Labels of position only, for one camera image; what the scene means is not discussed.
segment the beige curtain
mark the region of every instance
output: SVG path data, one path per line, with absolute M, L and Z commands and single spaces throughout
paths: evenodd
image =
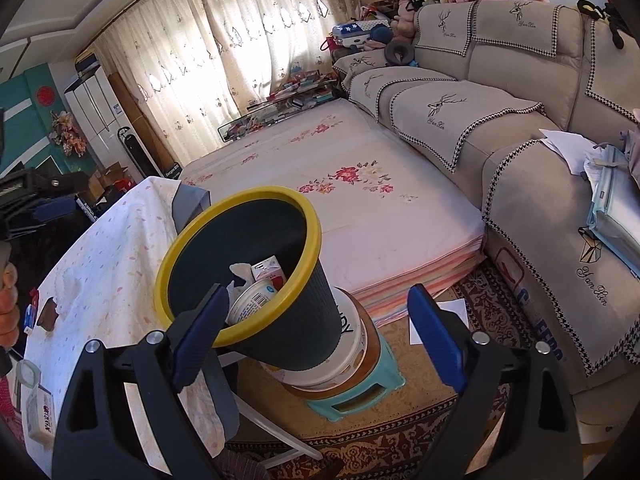
M 218 149 L 218 127 L 291 70 L 328 72 L 320 50 L 358 0 L 141 0 L 93 45 L 146 102 L 184 166 Z

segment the plastic stool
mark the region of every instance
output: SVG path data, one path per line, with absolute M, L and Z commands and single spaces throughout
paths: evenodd
M 346 415 L 370 408 L 393 390 L 404 386 L 404 377 L 391 349 L 380 332 L 380 358 L 373 371 L 357 386 L 327 399 L 306 400 L 306 405 L 330 422 L 337 422 Z

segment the rug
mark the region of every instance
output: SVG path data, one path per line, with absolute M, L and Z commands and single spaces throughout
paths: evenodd
M 535 341 L 532 327 L 490 262 L 481 264 L 438 301 L 455 298 L 466 299 L 473 330 L 484 330 L 506 346 L 528 347 Z M 443 427 L 456 397 L 440 382 L 422 346 L 409 345 L 407 317 L 383 326 L 380 332 L 394 352 L 406 384 L 371 409 L 336 423 L 286 392 L 256 362 L 240 363 L 239 396 L 324 455 L 322 462 L 303 456 L 272 468 L 272 478 L 306 479 L 336 461 L 344 463 L 340 479 L 399 480 L 414 471 Z M 499 418 L 507 397 L 505 386 L 494 400 L 492 420 Z M 289 450 L 243 417 L 238 435 L 226 446 L 256 460 Z

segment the silver bolt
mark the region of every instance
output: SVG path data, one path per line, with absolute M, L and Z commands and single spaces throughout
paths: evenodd
M 159 330 L 154 330 L 146 335 L 146 342 L 150 345 L 157 345 L 162 339 L 164 339 L 164 333 Z
M 491 338 L 485 332 L 474 332 L 471 338 L 479 345 L 488 345 Z
M 549 354 L 551 353 L 551 346 L 549 346 L 547 343 L 545 343 L 544 341 L 538 341 L 536 343 L 536 350 L 538 352 L 540 352 L 541 354 Z
M 89 352 L 89 354 L 94 354 L 100 348 L 100 341 L 97 339 L 91 339 L 86 345 L 84 345 L 84 349 Z

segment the human hand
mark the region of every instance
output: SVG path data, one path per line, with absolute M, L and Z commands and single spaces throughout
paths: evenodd
M 18 289 L 18 270 L 14 264 L 8 263 L 2 273 L 2 289 L 0 290 L 0 346 L 11 348 L 20 334 L 18 323 L 20 311 L 16 305 Z

